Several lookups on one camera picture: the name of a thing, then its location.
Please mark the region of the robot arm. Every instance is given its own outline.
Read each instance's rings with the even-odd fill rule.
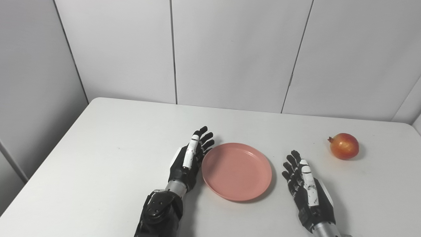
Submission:
[[[341,237],[336,228],[333,202],[322,182],[313,177],[306,160],[292,151],[282,175],[298,208],[301,224],[315,237]]]
[[[170,168],[165,189],[154,190],[145,201],[134,237],[175,237],[183,216],[183,196],[196,184],[205,154],[215,143],[205,126],[194,132],[190,142],[179,149]]]

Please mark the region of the white finger segment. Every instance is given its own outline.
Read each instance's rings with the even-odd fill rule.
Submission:
[[[199,136],[193,135],[192,139],[189,142],[189,145],[187,146],[186,155],[184,155],[183,167],[186,167],[188,169],[192,168],[193,157],[196,154],[196,147],[198,143]]]
[[[317,194],[316,183],[314,182],[314,177],[310,169],[309,164],[306,160],[301,160],[300,165],[303,165],[301,168],[301,175],[304,181],[304,188],[307,191],[307,200],[309,207],[318,206],[319,198]]]

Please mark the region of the pink plate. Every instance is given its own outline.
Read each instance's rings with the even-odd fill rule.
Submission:
[[[202,173],[210,189],[231,201],[260,196],[272,180],[266,157],[241,143],[225,143],[210,150],[203,159]]]

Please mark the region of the silver cylindrical wrist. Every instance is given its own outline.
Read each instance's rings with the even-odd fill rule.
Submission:
[[[330,221],[320,222],[312,230],[315,237],[341,237],[336,225]]]
[[[183,198],[183,196],[187,192],[187,187],[181,181],[171,180],[170,182],[168,182],[167,187],[165,188],[165,190],[171,191],[171,192],[177,194],[180,198]]]

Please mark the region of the white table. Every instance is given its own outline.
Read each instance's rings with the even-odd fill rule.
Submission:
[[[311,236],[300,224],[282,163],[306,158],[335,203],[339,231],[354,237],[418,236],[421,137],[407,124],[95,99],[0,218],[2,237],[132,237],[143,203],[164,188],[178,147],[207,125],[216,143],[260,150],[273,181],[255,202],[214,194],[199,173],[185,196],[180,236]],[[354,160],[327,138],[353,134]]]

